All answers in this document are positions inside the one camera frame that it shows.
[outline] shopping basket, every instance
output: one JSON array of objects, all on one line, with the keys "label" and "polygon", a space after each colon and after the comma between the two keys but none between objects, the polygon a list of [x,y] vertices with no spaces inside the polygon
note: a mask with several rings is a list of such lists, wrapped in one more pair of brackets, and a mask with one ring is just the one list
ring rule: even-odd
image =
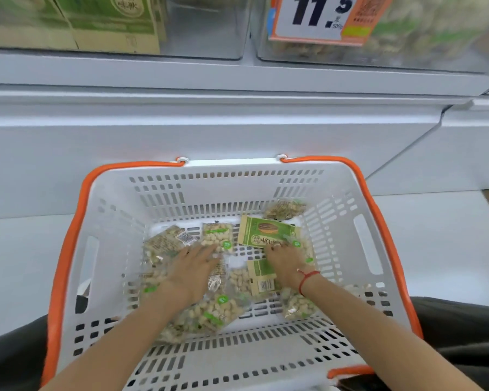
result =
[{"label": "shopping basket", "polygon": [[[120,318],[137,307],[142,244],[169,225],[199,235],[203,222],[235,224],[236,265],[262,251],[237,245],[242,214],[261,214],[280,198],[309,204],[295,221],[310,236],[322,275],[421,336],[390,233],[359,168],[339,157],[311,156],[105,165],[84,180],[62,246],[48,316],[43,382],[49,381]],[[77,313],[85,262],[93,266],[89,302]],[[286,321],[278,298],[216,336],[154,345],[126,390],[301,389],[326,376],[369,370],[324,315]]]}]

